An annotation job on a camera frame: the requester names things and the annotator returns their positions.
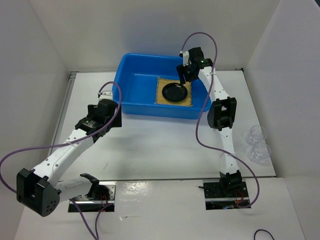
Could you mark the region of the black round plate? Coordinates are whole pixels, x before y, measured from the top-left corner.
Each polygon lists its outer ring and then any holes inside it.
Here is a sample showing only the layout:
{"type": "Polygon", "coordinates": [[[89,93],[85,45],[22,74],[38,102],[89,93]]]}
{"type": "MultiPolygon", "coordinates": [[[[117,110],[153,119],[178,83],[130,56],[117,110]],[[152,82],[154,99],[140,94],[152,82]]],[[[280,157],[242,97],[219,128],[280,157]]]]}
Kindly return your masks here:
{"type": "Polygon", "coordinates": [[[169,102],[178,103],[187,98],[187,88],[177,82],[166,84],[162,91],[162,96],[169,102]]]}

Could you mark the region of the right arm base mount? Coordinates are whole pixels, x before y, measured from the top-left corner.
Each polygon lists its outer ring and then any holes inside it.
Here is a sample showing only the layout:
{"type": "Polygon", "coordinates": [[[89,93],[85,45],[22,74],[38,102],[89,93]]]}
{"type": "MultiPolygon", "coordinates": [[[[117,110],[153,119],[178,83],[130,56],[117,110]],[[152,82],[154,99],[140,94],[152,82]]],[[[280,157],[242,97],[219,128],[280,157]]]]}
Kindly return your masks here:
{"type": "Polygon", "coordinates": [[[218,179],[204,180],[198,188],[203,191],[207,211],[239,209],[239,206],[245,207],[250,204],[247,184],[244,180],[240,186],[231,190],[223,190],[218,179]]]}

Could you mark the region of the woven bamboo mat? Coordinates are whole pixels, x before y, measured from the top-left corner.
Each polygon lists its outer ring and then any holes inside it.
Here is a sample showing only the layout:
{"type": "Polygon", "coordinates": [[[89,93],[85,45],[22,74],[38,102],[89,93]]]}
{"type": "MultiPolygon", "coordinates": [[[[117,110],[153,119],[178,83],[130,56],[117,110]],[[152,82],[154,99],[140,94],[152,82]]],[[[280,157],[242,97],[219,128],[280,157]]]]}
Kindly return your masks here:
{"type": "Polygon", "coordinates": [[[165,85],[169,83],[179,83],[180,81],[177,79],[167,79],[163,77],[157,77],[157,87],[156,87],[156,95],[155,95],[155,103],[161,105],[173,105],[173,106],[182,106],[182,107],[192,107],[192,84],[186,83],[182,84],[187,89],[187,97],[181,102],[170,102],[166,100],[162,95],[162,89],[165,85]]]}

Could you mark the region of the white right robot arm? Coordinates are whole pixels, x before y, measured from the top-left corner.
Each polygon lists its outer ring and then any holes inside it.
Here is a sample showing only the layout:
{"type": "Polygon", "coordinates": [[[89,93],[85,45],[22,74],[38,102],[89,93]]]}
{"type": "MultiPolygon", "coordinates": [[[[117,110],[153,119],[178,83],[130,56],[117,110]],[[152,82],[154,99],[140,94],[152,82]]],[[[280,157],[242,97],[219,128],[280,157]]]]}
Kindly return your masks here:
{"type": "Polygon", "coordinates": [[[207,112],[207,123],[220,136],[222,155],[219,163],[219,191],[229,197],[242,184],[242,175],[235,159],[233,126],[236,116],[237,100],[230,97],[221,84],[210,58],[205,58],[200,47],[180,51],[182,64],[176,67],[181,84],[201,80],[211,100],[207,112]]]}

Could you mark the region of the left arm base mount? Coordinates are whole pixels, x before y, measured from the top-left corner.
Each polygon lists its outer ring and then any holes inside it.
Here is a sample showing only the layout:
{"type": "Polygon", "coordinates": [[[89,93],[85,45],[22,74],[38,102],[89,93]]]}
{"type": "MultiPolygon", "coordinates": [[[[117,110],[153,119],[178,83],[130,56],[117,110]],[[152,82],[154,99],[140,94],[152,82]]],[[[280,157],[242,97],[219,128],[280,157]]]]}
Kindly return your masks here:
{"type": "Polygon", "coordinates": [[[83,213],[114,212],[116,187],[115,181],[101,181],[94,196],[79,195],[73,200],[83,213]]]}

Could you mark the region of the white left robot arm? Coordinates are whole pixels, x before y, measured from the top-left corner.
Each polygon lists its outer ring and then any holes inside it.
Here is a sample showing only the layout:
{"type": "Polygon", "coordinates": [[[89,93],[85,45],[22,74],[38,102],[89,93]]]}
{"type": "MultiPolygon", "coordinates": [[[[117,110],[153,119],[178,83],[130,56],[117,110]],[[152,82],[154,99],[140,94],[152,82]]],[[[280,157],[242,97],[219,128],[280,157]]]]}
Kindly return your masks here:
{"type": "Polygon", "coordinates": [[[50,215],[59,203],[85,196],[94,200],[105,190],[100,181],[81,173],[71,180],[61,180],[67,169],[102,138],[111,128],[122,126],[121,105],[110,99],[87,107],[88,114],[82,118],[67,140],[31,170],[23,168],[16,176],[16,199],[42,217],[50,215]]]}

